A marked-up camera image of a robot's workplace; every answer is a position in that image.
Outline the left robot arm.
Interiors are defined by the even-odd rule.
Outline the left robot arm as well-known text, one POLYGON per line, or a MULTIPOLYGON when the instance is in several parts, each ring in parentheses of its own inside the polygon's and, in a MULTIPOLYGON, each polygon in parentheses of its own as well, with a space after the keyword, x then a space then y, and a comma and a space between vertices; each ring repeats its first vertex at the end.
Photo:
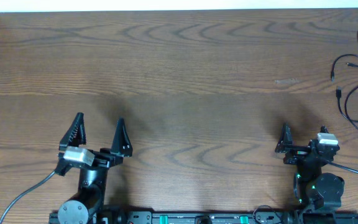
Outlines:
POLYGON ((59 142, 58 163, 55 173, 64 176, 70 169, 80 170, 78 190, 60 208, 50 214, 50 223, 106 223, 104 197, 108 170, 131 157, 130 142, 125 120, 119 118, 110 148, 98 151, 85 148, 84 114, 77 113, 72 124, 59 142))

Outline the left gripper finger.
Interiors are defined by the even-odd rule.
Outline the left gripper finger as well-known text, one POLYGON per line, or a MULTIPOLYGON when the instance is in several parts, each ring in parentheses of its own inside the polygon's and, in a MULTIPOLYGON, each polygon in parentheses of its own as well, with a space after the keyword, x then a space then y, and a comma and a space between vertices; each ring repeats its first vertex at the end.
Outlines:
POLYGON ((119 118, 117 121, 114 139, 110 149, 110 153, 119 157, 131 157, 133 147, 127 133, 124 118, 119 118))
POLYGON ((67 147, 78 147, 86 144, 84 114, 77 113, 68 131, 59 143, 59 150, 65 151, 67 147))

